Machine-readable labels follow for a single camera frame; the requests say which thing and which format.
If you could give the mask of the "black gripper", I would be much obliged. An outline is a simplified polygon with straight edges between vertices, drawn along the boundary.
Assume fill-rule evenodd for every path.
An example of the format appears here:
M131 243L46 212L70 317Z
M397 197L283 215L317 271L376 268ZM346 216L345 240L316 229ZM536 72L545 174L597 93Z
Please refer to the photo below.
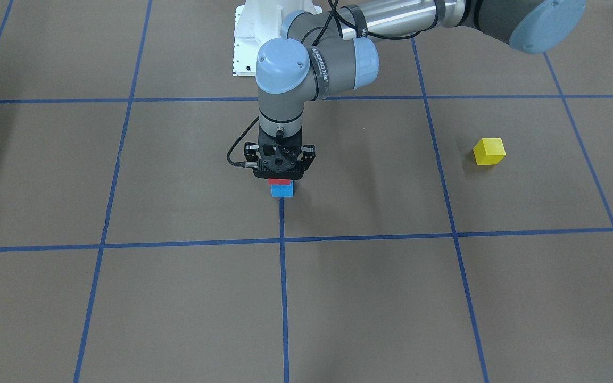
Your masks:
M316 159L315 145L302 145L302 135L275 138L258 135L257 143L244 143L245 168L260 179L300 180Z

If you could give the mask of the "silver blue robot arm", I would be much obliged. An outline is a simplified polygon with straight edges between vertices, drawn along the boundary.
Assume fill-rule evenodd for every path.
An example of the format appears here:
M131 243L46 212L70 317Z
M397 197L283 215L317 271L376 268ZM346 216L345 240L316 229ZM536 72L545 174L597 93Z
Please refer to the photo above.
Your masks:
M435 27L469 27L527 54L565 39L584 1L372 1L312 14L294 10L277 37L260 44L251 66L258 86L258 142L245 143L239 168L262 179L296 181L316 158L302 143L304 105L360 89L379 73L379 41L412 39Z

